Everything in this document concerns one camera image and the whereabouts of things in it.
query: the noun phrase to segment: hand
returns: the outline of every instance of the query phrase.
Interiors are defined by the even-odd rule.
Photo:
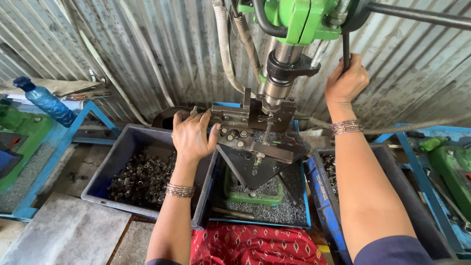
[[[361,65],[361,55],[351,53],[350,68],[342,74],[343,59],[327,79],[324,95],[327,105],[350,105],[369,83],[368,73]]]
[[[177,149],[177,161],[198,163],[214,151],[221,124],[213,125],[207,139],[206,130],[210,119],[210,109],[200,114],[196,111],[189,114],[187,111],[180,110],[173,116],[173,144]]]

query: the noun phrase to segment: plastic bin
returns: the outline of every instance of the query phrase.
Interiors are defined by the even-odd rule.
[[[111,179],[114,175],[118,174],[119,171],[125,167],[125,164],[133,154],[140,152],[144,146],[149,146],[150,155],[158,155],[162,159],[166,158],[175,150],[171,133],[171,130],[144,125],[126,125],[105,160],[83,191],[81,198],[108,207],[156,219],[159,216],[159,212],[156,210],[108,199],[109,191],[106,188],[110,186]],[[215,150],[207,157],[201,159],[196,170],[195,195],[191,200],[192,227],[194,229],[202,229],[200,227],[201,218],[204,205],[208,198],[211,175],[218,154],[218,151]]]
[[[430,257],[432,259],[455,258],[446,238],[425,209],[388,148],[383,144],[370,144],[370,146],[404,204],[417,238]],[[335,264],[352,264],[341,229],[339,203],[330,186],[320,154],[334,155],[335,148],[314,149],[312,157],[304,163],[306,178],[311,193],[315,195],[313,197],[317,213]]]

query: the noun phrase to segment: forearm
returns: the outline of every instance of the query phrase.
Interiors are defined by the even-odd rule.
[[[329,106],[332,122],[356,119],[350,104]],[[399,196],[361,132],[335,136],[335,162],[345,241],[352,260],[368,243],[415,236]]]
[[[177,157],[170,183],[184,187],[193,186],[197,166],[198,161],[186,161],[184,157]],[[165,196],[149,242],[146,261],[164,258],[182,265],[189,263],[190,202],[190,198]]]

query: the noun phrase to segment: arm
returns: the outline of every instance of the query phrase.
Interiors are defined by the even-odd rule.
[[[220,124],[215,124],[206,139],[211,112],[197,114],[179,111],[173,118],[173,143],[177,149],[177,161],[170,183],[191,187],[195,180],[196,167],[201,158],[216,148]],[[163,258],[180,263],[190,262],[191,214],[190,198],[165,196],[162,209],[155,223],[147,250],[146,262]]]
[[[352,54],[344,74],[342,69],[340,60],[325,87],[333,123],[356,119],[350,101],[369,83],[359,54]],[[335,136],[335,162],[342,229],[353,261],[364,246],[377,239],[416,237],[399,196],[361,132]]]

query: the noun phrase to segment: bangle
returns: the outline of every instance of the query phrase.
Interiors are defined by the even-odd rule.
[[[195,194],[195,187],[182,187],[168,183],[165,194],[180,198],[192,198]]]
[[[354,133],[362,132],[363,126],[358,120],[348,120],[343,122],[337,122],[329,126],[329,130],[332,131],[334,135],[339,135],[342,133]]]

